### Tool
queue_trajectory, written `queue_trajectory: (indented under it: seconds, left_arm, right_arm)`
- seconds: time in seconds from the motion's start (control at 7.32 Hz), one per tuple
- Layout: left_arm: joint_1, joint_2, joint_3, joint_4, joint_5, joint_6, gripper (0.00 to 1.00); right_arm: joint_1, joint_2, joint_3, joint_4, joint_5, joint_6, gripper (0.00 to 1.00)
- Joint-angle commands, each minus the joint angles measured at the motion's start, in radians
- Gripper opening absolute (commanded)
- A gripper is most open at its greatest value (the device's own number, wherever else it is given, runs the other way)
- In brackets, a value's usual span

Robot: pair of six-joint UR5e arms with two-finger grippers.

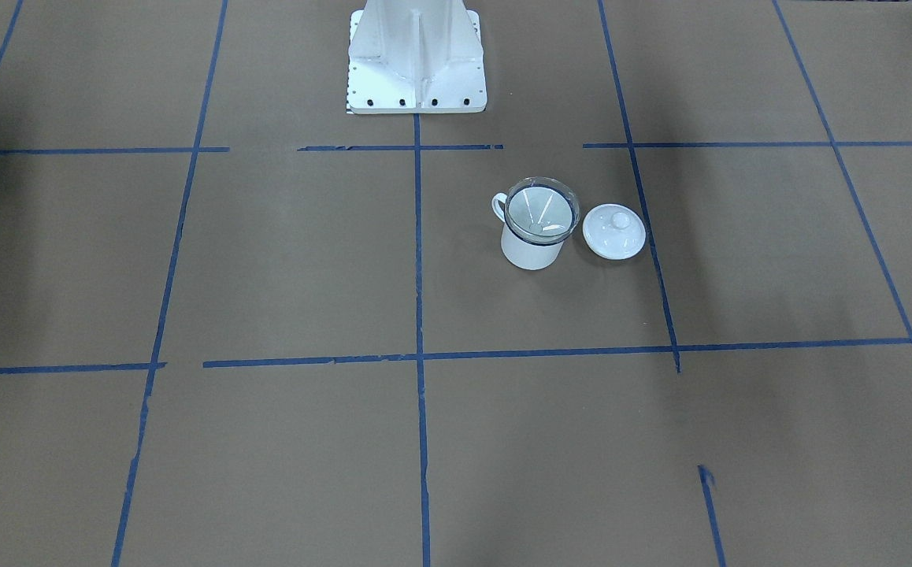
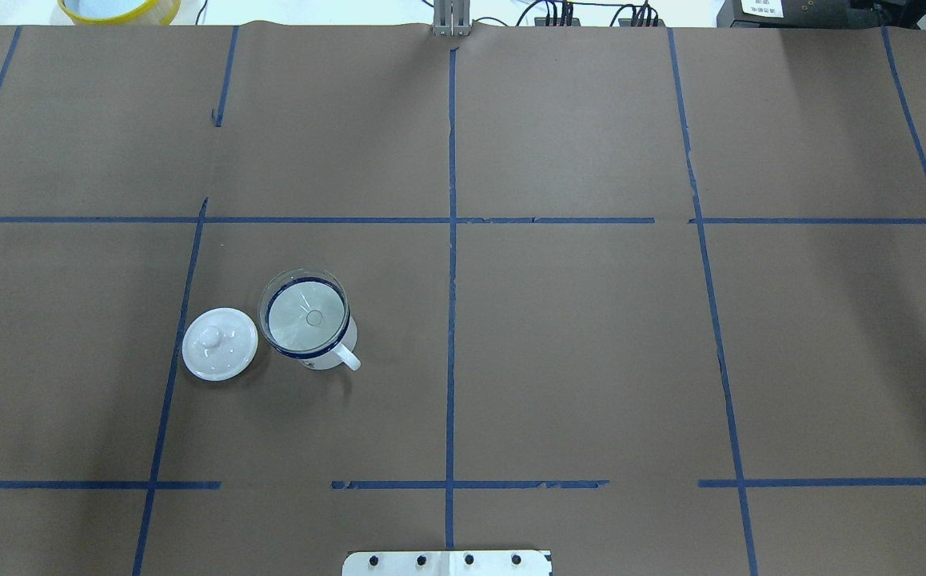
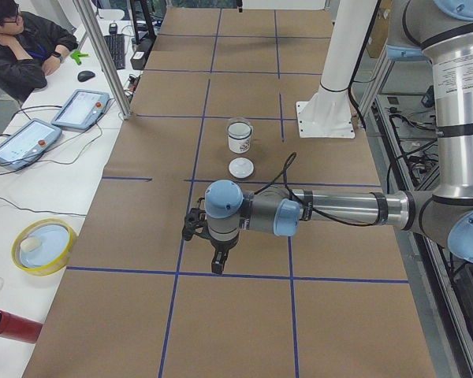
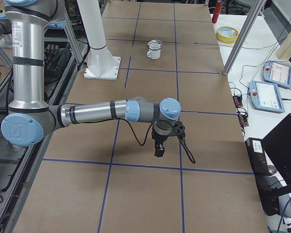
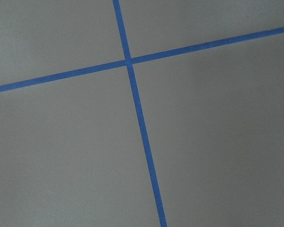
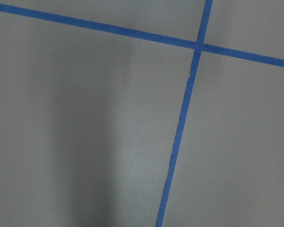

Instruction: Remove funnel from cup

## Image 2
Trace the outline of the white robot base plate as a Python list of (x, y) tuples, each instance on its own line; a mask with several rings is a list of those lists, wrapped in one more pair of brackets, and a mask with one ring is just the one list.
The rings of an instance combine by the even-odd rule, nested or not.
[(552, 575), (551, 553), (542, 550), (358, 551), (347, 555), (342, 575)]

